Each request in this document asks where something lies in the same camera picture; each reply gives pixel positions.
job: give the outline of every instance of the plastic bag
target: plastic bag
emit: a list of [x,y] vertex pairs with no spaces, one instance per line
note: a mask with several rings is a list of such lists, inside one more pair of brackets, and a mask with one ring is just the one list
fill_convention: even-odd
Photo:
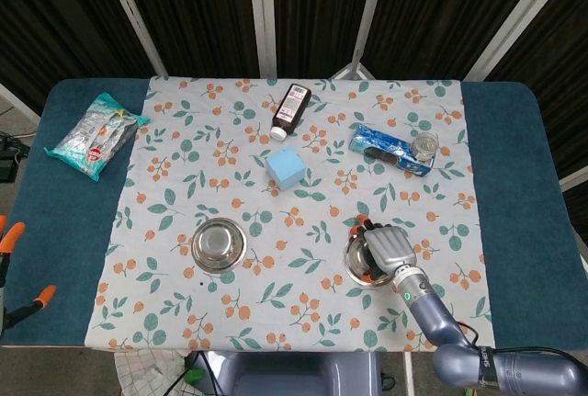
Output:
[[129,113],[109,93],[102,93],[55,148],[45,153],[82,171],[92,180],[112,156],[149,119]]

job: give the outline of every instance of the brown bottle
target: brown bottle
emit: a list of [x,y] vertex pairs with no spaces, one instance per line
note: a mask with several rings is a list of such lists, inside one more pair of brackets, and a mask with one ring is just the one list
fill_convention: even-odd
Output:
[[308,88],[292,84],[279,104],[276,114],[272,118],[272,129],[269,135],[277,141],[284,141],[291,134],[304,112],[304,108],[311,100],[312,92]]

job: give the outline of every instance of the foam cube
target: foam cube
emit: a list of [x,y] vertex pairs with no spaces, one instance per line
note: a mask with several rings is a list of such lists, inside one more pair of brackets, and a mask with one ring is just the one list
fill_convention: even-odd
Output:
[[306,166],[298,153],[293,148],[287,147],[267,157],[266,169],[283,191],[304,178]]

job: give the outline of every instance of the floral tablecloth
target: floral tablecloth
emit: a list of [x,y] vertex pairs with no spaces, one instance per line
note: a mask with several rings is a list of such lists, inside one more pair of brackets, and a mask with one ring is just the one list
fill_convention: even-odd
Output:
[[[359,212],[401,226],[455,318],[494,344],[459,82],[296,82],[311,103],[278,143],[271,118],[292,81],[151,80],[142,114],[153,121],[135,137],[86,345],[432,350],[390,287],[346,274]],[[358,123],[407,141],[437,134],[435,168],[421,178],[350,152]],[[284,146],[308,170],[280,191],[264,165]],[[189,250],[213,217],[248,233],[243,263],[222,275],[200,270]]]

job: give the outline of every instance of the floor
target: floor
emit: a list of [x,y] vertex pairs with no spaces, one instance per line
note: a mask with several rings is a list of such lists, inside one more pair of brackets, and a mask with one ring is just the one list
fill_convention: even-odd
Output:
[[[0,113],[10,106],[0,99]],[[35,130],[18,111],[11,109],[0,116],[0,131],[23,134]],[[27,144],[32,139],[23,140]],[[9,214],[14,204],[17,188],[26,169],[26,161],[21,164],[14,184],[0,184],[0,214]],[[584,255],[588,255],[585,244],[579,241]],[[588,363],[588,354],[578,358]],[[114,368],[112,354],[81,348],[0,348],[0,393],[14,395],[43,396],[115,396],[119,391],[119,381]],[[401,354],[382,355],[385,373],[392,375],[396,387],[386,395],[404,395],[406,387]],[[436,396],[459,396],[463,390],[443,385],[435,376],[431,354],[413,355],[413,376],[417,396],[434,394]],[[486,390],[482,396],[498,394]]]

